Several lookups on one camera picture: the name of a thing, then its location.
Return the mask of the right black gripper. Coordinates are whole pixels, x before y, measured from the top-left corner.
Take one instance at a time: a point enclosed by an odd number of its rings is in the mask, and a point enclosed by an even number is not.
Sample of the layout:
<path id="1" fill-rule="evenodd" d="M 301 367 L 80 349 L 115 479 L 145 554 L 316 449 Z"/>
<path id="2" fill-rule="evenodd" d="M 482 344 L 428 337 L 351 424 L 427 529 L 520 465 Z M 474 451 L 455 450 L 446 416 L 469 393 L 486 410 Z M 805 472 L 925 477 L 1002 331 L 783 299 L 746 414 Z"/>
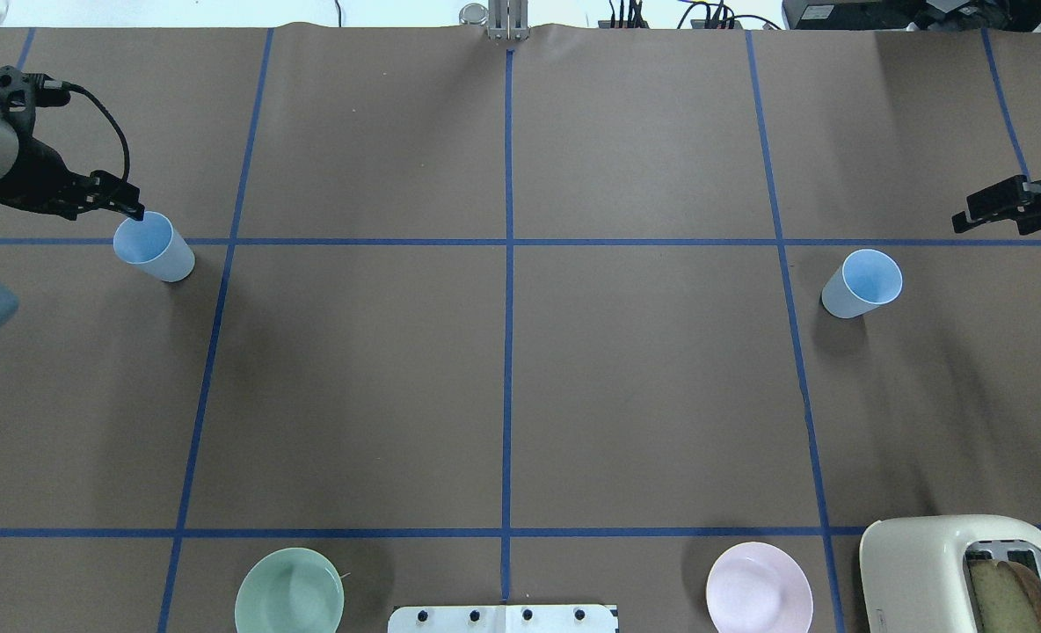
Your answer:
<path id="1" fill-rule="evenodd" d="M 966 198 L 966 211 L 953 216 L 953 231 L 963 234 L 994 222 L 1026 220 L 1026 233 L 1041 231 L 1041 179 L 1002 179 Z"/>

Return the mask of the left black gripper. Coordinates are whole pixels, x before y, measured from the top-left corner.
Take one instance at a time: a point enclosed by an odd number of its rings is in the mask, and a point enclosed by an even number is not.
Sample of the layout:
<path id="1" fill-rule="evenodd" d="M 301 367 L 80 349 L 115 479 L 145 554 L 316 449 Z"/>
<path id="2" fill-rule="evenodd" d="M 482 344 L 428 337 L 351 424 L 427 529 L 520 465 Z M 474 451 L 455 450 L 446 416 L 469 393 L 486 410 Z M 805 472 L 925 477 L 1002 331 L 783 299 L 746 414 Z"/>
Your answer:
<path id="1" fill-rule="evenodd" d="M 110 172 L 79 175 L 59 153 L 39 140 L 23 140 L 17 160 L 2 177 L 2 203 L 27 213 L 78 220 L 90 211 L 111 211 L 135 222 L 144 219 L 139 188 Z"/>

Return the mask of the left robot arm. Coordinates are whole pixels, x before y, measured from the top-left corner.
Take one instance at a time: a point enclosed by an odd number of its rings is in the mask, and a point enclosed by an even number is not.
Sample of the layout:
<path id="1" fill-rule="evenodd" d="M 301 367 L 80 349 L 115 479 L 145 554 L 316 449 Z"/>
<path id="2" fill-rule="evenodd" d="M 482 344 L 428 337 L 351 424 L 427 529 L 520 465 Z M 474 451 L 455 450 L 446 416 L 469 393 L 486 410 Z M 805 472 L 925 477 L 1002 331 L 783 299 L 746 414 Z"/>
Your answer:
<path id="1" fill-rule="evenodd" d="M 103 170 L 91 175 L 70 171 L 58 152 L 0 113 L 0 205 L 68 221 L 96 209 L 141 221 L 139 191 L 128 179 Z M 17 296 L 0 281 L 0 329 L 18 306 Z"/>

